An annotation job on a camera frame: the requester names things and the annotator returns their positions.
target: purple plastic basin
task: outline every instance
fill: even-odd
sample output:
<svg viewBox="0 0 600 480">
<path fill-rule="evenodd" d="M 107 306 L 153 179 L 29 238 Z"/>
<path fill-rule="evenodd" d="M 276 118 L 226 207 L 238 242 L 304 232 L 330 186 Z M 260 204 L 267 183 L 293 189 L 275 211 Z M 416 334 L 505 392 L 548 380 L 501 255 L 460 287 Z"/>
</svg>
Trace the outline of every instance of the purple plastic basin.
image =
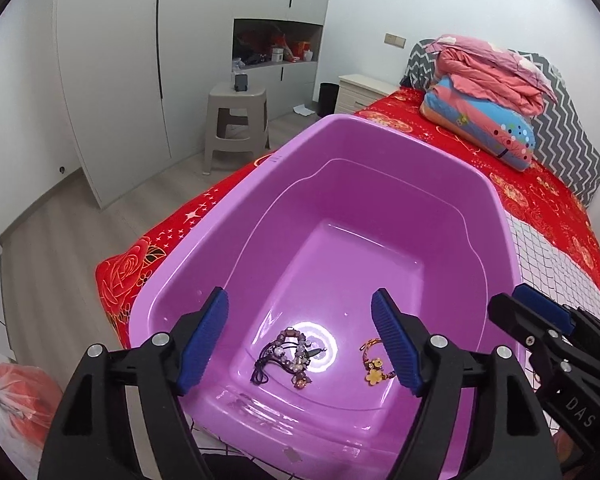
<svg viewBox="0 0 600 480">
<path fill-rule="evenodd" d="M 371 295 L 459 347 L 523 349 L 486 319 L 488 299 L 520 283 L 506 216 L 471 166 L 392 129 L 329 116 L 247 176 L 191 230 L 138 295 L 134 346 L 198 310 L 216 285 L 228 322 L 185 412 L 224 442 L 312 480 L 381 480 L 420 402 L 397 380 L 370 386 L 360 347 L 378 336 Z M 327 347 L 296 390 L 260 350 L 293 326 Z M 391 365 L 382 345 L 369 356 Z M 442 478 L 458 470 L 466 392 Z"/>
</svg>

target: white nightstand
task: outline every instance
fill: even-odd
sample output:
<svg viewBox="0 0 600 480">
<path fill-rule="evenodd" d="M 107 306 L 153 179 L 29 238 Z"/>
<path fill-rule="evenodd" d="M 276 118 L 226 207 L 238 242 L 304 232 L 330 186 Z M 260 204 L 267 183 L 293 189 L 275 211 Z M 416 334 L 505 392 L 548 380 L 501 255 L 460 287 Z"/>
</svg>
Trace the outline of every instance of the white nightstand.
<svg viewBox="0 0 600 480">
<path fill-rule="evenodd" d="M 394 93 L 398 87 L 365 75 L 340 76 L 340 91 L 336 102 L 337 114 L 353 114 L 371 103 Z"/>
</svg>

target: blue gripper pad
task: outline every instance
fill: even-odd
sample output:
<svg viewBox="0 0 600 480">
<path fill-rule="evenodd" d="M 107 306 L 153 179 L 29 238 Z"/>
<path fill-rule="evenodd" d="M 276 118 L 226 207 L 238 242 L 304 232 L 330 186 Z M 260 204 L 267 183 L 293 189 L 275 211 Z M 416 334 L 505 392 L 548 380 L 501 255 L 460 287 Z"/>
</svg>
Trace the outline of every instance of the blue gripper pad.
<svg viewBox="0 0 600 480">
<path fill-rule="evenodd" d="M 555 325 L 564 335 L 569 336 L 573 332 L 575 326 L 569 311 L 535 290 L 532 286 L 526 283 L 518 285 L 513 290 L 511 297 Z"/>
<path fill-rule="evenodd" d="M 206 365 L 229 316 L 229 297 L 226 291 L 216 287 L 200 312 L 203 312 L 202 319 L 182 351 L 180 375 L 176 382 L 181 396 L 202 380 Z"/>
<path fill-rule="evenodd" d="M 415 345 L 400 323 L 401 315 L 388 293 L 381 289 L 373 294 L 371 318 L 394 366 L 395 375 L 402 386 L 417 396 L 424 385 L 420 373 L 420 359 Z"/>
</svg>

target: shelf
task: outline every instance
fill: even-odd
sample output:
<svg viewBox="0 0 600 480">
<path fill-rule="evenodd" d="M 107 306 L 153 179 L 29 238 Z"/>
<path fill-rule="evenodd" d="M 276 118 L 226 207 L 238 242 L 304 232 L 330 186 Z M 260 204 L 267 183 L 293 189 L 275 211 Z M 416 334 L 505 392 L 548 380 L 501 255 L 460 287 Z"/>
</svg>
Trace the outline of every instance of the shelf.
<svg viewBox="0 0 600 480">
<path fill-rule="evenodd" d="M 257 65 L 250 65 L 250 66 L 246 66 L 244 67 L 243 71 L 247 71 L 247 70 L 253 70 L 254 68 L 262 68 L 265 66 L 289 66 L 289 65 L 303 65 L 303 64 L 309 64 L 309 63 L 315 63 L 317 64 L 317 61 L 296 61 L 296 62 L 291 62 L 291 61 L 280 61 L 280 62 L 273 62 L 273 61 L 266 61 L 264 63 L 258 63 Z"/>
</svg>

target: blue pillow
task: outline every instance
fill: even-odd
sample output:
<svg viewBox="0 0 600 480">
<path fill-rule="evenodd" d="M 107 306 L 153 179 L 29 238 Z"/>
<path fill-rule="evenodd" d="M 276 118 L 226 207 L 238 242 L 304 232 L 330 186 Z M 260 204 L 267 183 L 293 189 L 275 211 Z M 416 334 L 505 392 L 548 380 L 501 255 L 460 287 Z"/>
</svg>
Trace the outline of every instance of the blue pillow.
<svg viewBox="0 0 600 480">
<path fill-rule="evenodd" d="M 536 138 L 527 120 L 487 99 L 459 92 L 448 76 L 429 89 L 420 113 L 518 171 L 531 164 Z"/>
</svg>

